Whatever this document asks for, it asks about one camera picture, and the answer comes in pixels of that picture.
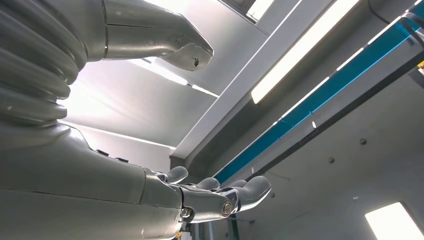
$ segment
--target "white wall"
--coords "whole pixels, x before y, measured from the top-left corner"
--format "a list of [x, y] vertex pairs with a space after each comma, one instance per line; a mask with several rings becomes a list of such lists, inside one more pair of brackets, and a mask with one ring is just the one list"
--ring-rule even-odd
[[168, 147], [135, 141], [93, 128], [72, 124], [84, 135], [93, 150], [102, 150], [111, 158], [123, 158], [130, 164], [139, 165], [152, 171], [170, 170], [170, 149]]

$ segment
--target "ceiling light panel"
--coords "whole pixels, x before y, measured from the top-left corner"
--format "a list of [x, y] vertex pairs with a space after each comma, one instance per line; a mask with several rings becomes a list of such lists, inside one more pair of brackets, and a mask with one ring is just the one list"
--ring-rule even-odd
[[424, 240], [402, 203], [382, 207], [365, 214], [377, 240]]
[[257, 104], [358, 3], [337, 0], [262, 78], [251, 92]]

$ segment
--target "gray wall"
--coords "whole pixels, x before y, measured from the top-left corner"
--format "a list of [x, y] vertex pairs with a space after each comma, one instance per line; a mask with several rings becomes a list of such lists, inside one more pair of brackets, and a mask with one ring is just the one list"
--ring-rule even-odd
[[423, 227], [423, 105], [404, 76], [273, 167], [275, 198], [238, 215], [255, 219], [238, 223], [240, 239], [375, 240], [365, 214], [395, 202]]

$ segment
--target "bright light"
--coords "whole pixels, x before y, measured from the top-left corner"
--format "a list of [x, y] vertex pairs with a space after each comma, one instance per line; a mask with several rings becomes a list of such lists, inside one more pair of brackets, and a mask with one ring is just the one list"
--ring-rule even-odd
[[369, 212], [365, 218], [378, 240], [424, 240], [400, 202]]
[[169, 11], [182, 14], [193, 0], [144, 0]]
[[345, 62], [343, 62], [338, 68], [337, 71], [340, 71], [343, 67], [346, 66], [352, 59], [354, 59], [358, 54], [360, 54], [364, 50], [363, 47], [361, 47], [357, 52], [355, 52], [352, 56], [350, 56]]
[[211, 91], [208, 91], [208, 90], [206, 90], [206, 89], [204, 89], [204, 88], [202, 88], [202, 87], [199, 87], [198, 85], [192, 85], [191, 86], [191, 88], [193, 88], [193, 89], [195, 89], [195, 90], [197, 90], [197, 91], [200, 91], [200, 92], [202, 92], [202, 93], [205, 93], [205, 94], [208, 94], [208, 95], [211, 95], [211, 96], [213, 96], [213, 97], [215, 97], [215, 98], [219, 98], [220, 96], [219, 95], [216, 95], [215, 93], [213, 93], [213, 92], [211, 92]]
[[173, 81], [177, 84], [181, 84], [181, 85], [185, 86], [189, 83], [187, 80], [185, 80], [184, 78], [178, 76], [177, 74], [169, 71], [168, 69], [161, 67], [161, 66], [158, 66], [156, 64], [149, 63], [149, 62], [147, 62], [143, 59], [131, 59], [131, 60], [128, 60], [128, 61], [132, 64], [135, 64], [139, 67], [142, 67], [146, 70], [149, 70], [149, 71], [151, 71], [155, 74], [158, 74], [158, 75], [160, 75], [160, 76], [162, 76], [162, 77], [164, 77], [164, 78], [166, 78], [170, 81]]
[[247, 15], [258, 21], [262, 18], [273, 2], [274, 0], [256, 0], [250, 7], [249, 11], [247, 11]]
[[257, 104], [352, 9], [359, 0], [336, 1], [252, 90]]
[[375, 35], [371, 40], [369, 40], [368, 45], [372, 44], [376, 39], [378, 39], [383, 33], [387, 31], [387, 29], [391, 28], [395, 23], [397, 23], [401, 19], [401, 16], [396, 17], [389, 25], [385, 26], [383, 30], [381, 30], [377, 35]]

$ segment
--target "robotic arm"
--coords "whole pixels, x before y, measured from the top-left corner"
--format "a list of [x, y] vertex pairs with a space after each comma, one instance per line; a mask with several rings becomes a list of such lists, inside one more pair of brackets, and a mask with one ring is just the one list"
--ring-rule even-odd
[[170, 239], [183, 222], [255, 207], [264, 177], [220, 189], [93, 151], [56, 103], [86, 62], [159, 57], [188, 71], [213, 49], [183, 16], [143, 0], [0, 1], [0, 239]]

